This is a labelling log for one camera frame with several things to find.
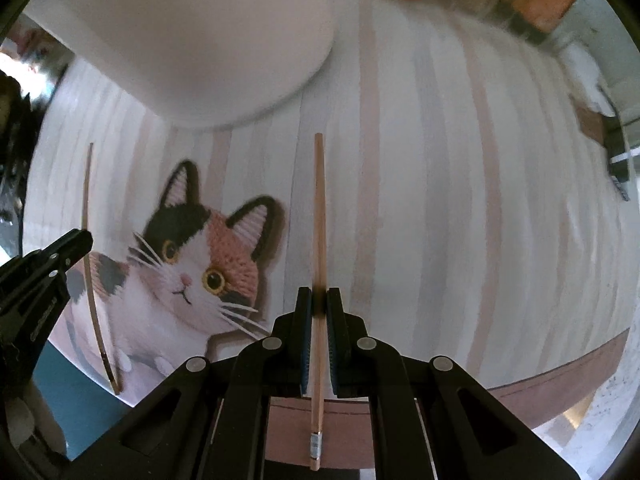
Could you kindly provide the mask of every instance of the calico cat illustration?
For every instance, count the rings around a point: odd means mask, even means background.
[[[110,362],[123,372],[143,362],[167,376],[189,357],[206,355],[212,337],[268,334],[250,316],[258,312],[257,260],[276,235],[278,208],[259,196],[225,217],[200,203],[196,165],[178,164],[143,233],[133,233],[127,261],[90,253]],[[91,348],[95,362],[82,266],[67,273],[67,285],[75,339]]]

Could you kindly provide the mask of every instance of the cat mouth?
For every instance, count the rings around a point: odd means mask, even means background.
[[[189,304],[192,304],[191,301],[187,299],[187,295],[185,294],[186,290],[187,290],[187,287],[185,287],[183,290],[175,290],[172,292],[172,294],[181,294],[184,301],[186,301]]]

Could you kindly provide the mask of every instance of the brown strip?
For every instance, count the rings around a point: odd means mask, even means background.
[[[371,0],[360,0],[360,178],[350,312],[370,325],[378,241],[380,90]]]
[[[231,130],[213,132],[213,148],[209,169],[204,179],[202,203],[213,209],[222,207],[222,190],[225,185],[226,165],[231,146]]]
[[[604,136],[606,130],[602,121],[603,116],[598,112],[594,112],[590,108],[587,108],[585,105],[579,103],[572,96],[569,96],[569,100],[574,106],[575,117],[578,120],[580,131],[591,140],[595,140],[599,145],[604,146]]]
[[[500,160],[478,56],[473,48],[471,38],[460,25],[460,22],[453,18],[452,24],[458,32],[462,49],[465,52],[466,71],[471,82],[471,95],[478,115],[486,193],[486,224],[484,228],[486,233],[486,273],[482,284],[478,325],[466,359],[466,370],[471,375],[477,376],[484,358],[491,325],[494,322],[495,302],[498,296],[498,268],[500,264],[500,247],[502,245]]]
[[[506,386],[492,395],[530,428],[565,412],[609,379],[618,368],[629,330],[546,373]]]
[[[544,374],[489,390],[530,428],[551,420],[594,392],[618,368],[628,330],[581,358]],[[267,460],[308,463],[309,399],[273,397],[267,427]],[[326,400],[322,466],[373,468],[368,402]]]

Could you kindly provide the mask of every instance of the pink stripe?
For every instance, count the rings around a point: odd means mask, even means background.
[[[110,90],[109,81],[101,78],[101,79],[98,79],[95,85],[95,90],[93,92],[89,92],[89,95],[94,96],[92,98],[92,101],[95,98],[97,102],[104,104],[104,102],[107,100],[107,97],[109,95],[109,90]],[[76,134],[73,137],[74,146],[68,152],[71,155],[70,160],[68,161],[68,166],[66,167],[63,166],[63,171],[65,171],[66,173],[65,184],[64,186],[62,186],[62,188],[60,188],[60,190],[56,190],[58,192],[61,191],[62,193],[61,194],[52,193],[47,195],[47,202],[45,204],[45,209],[47,210],[49,209],[48,201],[51,196],[56,197],[58,201],[60,200],[60,196],[62,196],[62,203],[58,204],[58,207],[60,208],[60,211],[62,211],[62,214],[59,216],[56,216],[56,224],[57,224],[55,226],[56,228],[60,228],[63,225],[69,225],[69,218],[65,218],[65,216],[69,216],[73,212],[79,213],[81,210],[79,207],[77,206],[74,207],[74,206],[77,205],[77,202],[79,202],[78,197],[82,196],[81,194],[82,187],[79,184],[79,182],[82,182],[82,179],[84,179],[84,158],[86,157],[86,150],[89,146],[89,143],[93,139],[95,123],[98,120],[99,115],[100,115],[100,111],[94,108],[91,102],[87,103],[86,109],[84,111],[84,115],[82,116],[82,121],[78,123],[78,127],[76,128]],[[91,168],[92,175],[98,174],[97,172],[98,163],[100,162],[100,148],[98,146],[94,146],[94,157],[95,157],[94,160],[96,161],[96,164]],[[72,168],[76,171],[73,177],[71,176]],[[73,192],[69,193],[70,181],[72,183],[71,185],[77,191],[76,193],[73,193]],[[90,196],[95,187],[95,181],[96,181],[95,178],[91,179]]]
[[[247,171],[244,177],[245,189],[264,189],[264,173],[270,160],[271,146],[268,146],[269,131],[273,121],[273,111],[255,121],[251,142],[246,157]]]
[[[551,116],[549,115],[549,111],[547,108],[546,101],[544,99],[544,92],[542,91],[542,83],[538,79],[538,72],[532,66],[529,54],[527,49],[524,48],[523,45],[520,46],[520,51],[522,53],[522,59],[525,62],[527,70],[529,71],[529,75],[531,76],[531,80],[536,86],[536,92],[538,94],[538,102],[540,102],[540,109],[545,117],[545,124],[550,134],[551,146],[554,150],[554,155],[556,156],[556,160],[558,160],[559,148],[558,142],[556,141],[556,137],[554,135],[555,127],[553,121],[551,120]],[[566,262],[568,259],[568,251],[569,251],[569,217],[568,212],[564,206],[560,208],[559,215],[559,233],[558,233],[558,263],[556,266],[556,276],[558,277],[556,280],[556,291],[554,293],[555,305],[554,308],[551,309],[551,314],[549,316],[549,324],[546,330],[545,342],[542,346],[542,351],[540,352],[540,358],[538,360],[538,372],[546,370],[547,362],[549,359],[549,355],[551,354],[551,343],[556,338],[556,317],[558,316],[558,307],[560,302],[560,297],[562,296],[562,292],[564,290],[564,285],[566,283]]]
[[[494,136],[489,103],[486,97],[480,63],[473,49],[472,40],[457,19],[452,20],[460,37],[465,53],[466,71],[471,82],[471,95],[478,115],[480,141],[482,143],[482,164],[484,165],[484,185],[486,188],[486,273],[482,284],[478,325],[466,360],[466,370],[473,376],[480,371],[486,343],[494,322],[495,301],[498,296],[498,267],[500,246],[502,245],[502,203],[500,196],[500,160]]]
[[[217,210],[222,207],[222,189],[225,185],[230,146],[231,130],[213,133],[213,149],[202,188],[202,203]]]
[[[171,126],[169,133],[164,143],[164,150],[162,151],[162,159],[160,160],[160,180],[158,182],[158,196],[162,195],[164,186],[166,186],[167,179],[171,175],[177,160],[172,159],[174,152],[173,147],[178,137],[178,128]]]
[[[153,114],[149,111],[145,112],[142,117],[142,123],[140,124],[140,134],[136,139],[136,145],[133,148],[133,157],[131,158],[131,168],[127,179],[127,186],[125,188],[123,204],[126,213],[122,216],[121,230],[123,233],[130,233],[133,229],[133,221],[130,216],[130,205],[135,200],[136,191],[138,190],[138,171],[137,168],[142,166],[142,160],[145,155],[146,143],[149,140],[151,134],[151,126],[153,123]]]
[[[622,222],[620,221],[620,208],[617,207],[616,208],[616,250],[614,251],[614,254],[624,254],[625,253],[625,248],[623,246],[623,234],[622,234]],[[618,291],[620,289],[620,279],[621,277],[621,273],[623,272],[622,269],[623,267],[620,266],[619,262],[614,262],[613,266],[616,269],[615,275],[614,275],[614,283],[613,283],[613,294],[611,297],[611,316],[609,317],[609,323],[607,325],[607,331],[606,333],[609,333],[609,330],[611,329],[611,324],[613,323],[613,320],[617,317],[616,314],[618,314],[618,309],[616,309],[616,305],[618,303]]]
[[[258,238],[260,237],[259,235],[256,236],[255,234],[248,232],[243,228],[241,223],[234,225],[234,232],[251,250],[253,250],[255,245],[258,243]]]
[[[252,236],[259,237],[262,233],[262,226],[264,225],[264,222],[261,222],[260,224],[252,224],[246,218],[243,218],[238,222],[238,225],[241,225],[242,229],[244,229]]]
[[[591,162],[591,168],[594,170],[596,170],[596,168],[599,169],[597,162],[593,160],[593,154],[591,152],[588,152],[588,155],[589,155],[589,162]],[[591,176],[593,177],[593,187],[591,189],[594,190],[594,192],[596,193],[596,196],[602,196],[604,193],[602,192],[602,189],[600,187],[605,181],[604,176],[601,175],[599,171],[597,171],[597,173],[595,173],[594,171],[591,171],[590,173],[591,173]],[[591,339],[591,336],[593,335],[594,330],[597,331],[596,333],[599,333],[603,329],[603,326],[601,325],[602,322],[600,319],[596,318],[596,314],[598,313],[598,307],[600,306],[603,289],[610,286],[610,283],[605,283],[605,282],[608,282],[611,279],[610,268],[613,264],[613,262],[610,261],[609,259],[605,260],[607,256],[607,252],[604,250],[604,244],[605,243],[610,244],[611,238],[612,238],[608,233],[606,233],[606,229],[605,229],[606,226],[605,226],[604,218],[606,215],[604,212],[604,207],[606,207],[608,204],[603,204],[601,200],[597,200],[596,204],[598,207],[597,216],[596,216],[597,222],[598,222],[598,230],[596,232],[595,240],[594,240],[595,261],[593,263],[593,277],[591,279],[595,283],[600,282],[600,286],[597,287],[595,298],[592,298],[593,307],[590,310],[588,310],[585,308],[584,305],[581,305],[581,308],[580,308],[580,315],[591,320],[591,322],[588,324],[588,329],[584,331],[584,335],[582,338],[582,345],[580,346],[580,354],[583,354],[587,351],[588,343]],[[608,272],[609,275],[603,276],[604,272]],[[613,305],[611,305],[608,308],[608,310],[609,310],[609,313],[612,314]]]
[[[56,108],[66,108],[66,110],[58,111],[57,121],[54,123],[53,120],[47,115],[45,115],[45,120],[42,123],[42,127],[40,129],[40,137],[41,140],[38,143],[38,148],[42,149],[42,143],[46,137],[53,138],[56,140],[55,146],[53,148],[49,148],[49,153],[44,156],[41,156],[42,165],[38,168],[38,174],[41,175],[51,175],[48,179],[45,177],[44,182],[42,183],[42,192],[41,195],[37,198],[30,198],[32,202],[38,204],[44,204],[40,211],[42,212],[42,218],[40,222],[37,224],[40,228],[40,240],[38,241],[38,247],[43,247],[46,245],[46,240],[44,237],[45,225],[50,224],[50,219],[48,218],[49,209],[47,208],[47,202],[49,198],[54,194],[50,189],[51,186],[56,182],[55,178],[52,176],[52,173],[58,169],[57,164],[60,163],[60,159],[62,156],[71,158],[73,155],[73,151],[69,150],[68,143],[66,141],[65,132],[67,132],[72,126],[72,120],[76,120],[76,117],[80,114],[78,112],[76,114],[76,110],[81,110],[82,113],[86,113],[88,108],[85,103],[81,101],[81,97],[86,97],[91,95],[89,91],[79,92],[79,89],[82,89],[84,84],[86,83],[86,74],[88,71],[88,67],[90,65],[86,62],[76,61],[73,63],[67,73],[65,78],[62,79],[62,83],[60,83],[60,87],[54,94],[54,101],[49,107],[47,114],[51,109]]]
[[[548,73],[548,76],[554,88],[553,95],[556,101],[560,104],[560,109],[562,111],[562,118],[564,119],[564,128],[565,128],[565,131],[569,134],[569,138],[571,142],[571,153],[578,155],[579,152],[585,152],[586,147],[583,145],[583,143],[578,142],[577,136],[570,134],[571,132],[574,132],[576,130],[576,124],[575,124],[576,117],[575,117],[575,110],[573,108],[573,105],[569,101],[569,95],[567,93],[567,90],[562,86],[562,80],[558,79],[558,73],[562,71],[559,69],[558,65],[554,60],[545,59],[545,61],[546,61],[545,63],[546,72]],[[589,152],[586,152],[586,153],[587,153],[587,157],[589,157],[589,159],[591,160],[591,155],[589,154]],[[601,184],[601,181],[599,178],[600,175],[593,173],[593,171],[589,171],[588,176],[592,180],[591,184],[587,184],[588,189],[589,190],[596,189],[596,193],[599,194],[597,189]],[[578,187],[577,189],[572,190],[572,193],[577,193],[578,198],[580,198],[580,193],[582,192],[584,194],[584,191],[585,191],[584,188]],[[591,261],[592,261],[591,257],[581,258],[579,263],[580,276],[582,276],[583,279],[586,278],[590,281],[601,279],[601,272],[602,272],[601,270],[602,269],[602,240],[604,238],[604,222],[600,220],[602,218],[602,204],[598,201],[596,205],[598,207],[598,213],[593,218],[590,218],[590,222],[595,222],[596,224],[595,227],[597,231],[593,233],[593,227],[591,227],[590,229],[590,233],[592,233],[591,235],[580,234],[582,241],[584,243],[587,243],[589,246],[587,254],[594,255],[593,266],[591,265]],[[579,283],[575,283],[575,280],[572,280],[567,284],[567,279],[564,279],[564,282],[565,282],[565,286],[568,286],[568,284],[573,285],[572,292],[575,290],[576,286],[580,286]],[[598,287],[595,298],[593,296],[589,296],[588,298],[585,297],[584,291],[585,289],[582,290],[582,294],[581,294],[582,299],[578,300],[577,302],[578,304],[580,304],[580,314],[584,316],[585,319],[592,319],[592,321],[595,321],[593,320],[593,317],[596,314],[597,307],[600,302],[600,293],[601,293],[600,287]],[[583,353],[585,351],[588,338],[590,337],[590,334],[593,331],[593,323],[590,324],[590,327],[591,327],[591,330],[587,330],[585,334],[582,336],[583,346],[580,353]],[[573,346],[573,343],[576,341],[576,339],[580,337],[580,331],[577,329],[575,324],[569,324],[567,327],[565,327],[563,333],[561,333],[560,335],[557,335],[556,337],[560,341],[564,341],[561,355],[566,355],[569,351],[569,348],[571,348]]]
[[[360,179],[351,313],[370,324],[380,191],[380,91],[371,0],[360,0]]]

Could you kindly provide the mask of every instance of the cat paw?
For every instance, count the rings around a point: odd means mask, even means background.
[[[164,357],[156,357],[154,359],[154,363],[156,364],[156,368],[158,369],[158,371],[165,377],[168,377],[169,375],[174,373],[175,368]]]
[[[118,368],[123,372],[130,372],[133,368],[133,365],[131,364],[131,359],[129,358],[129,356],[119,348],[116,350],[116,356],[118,358]]]

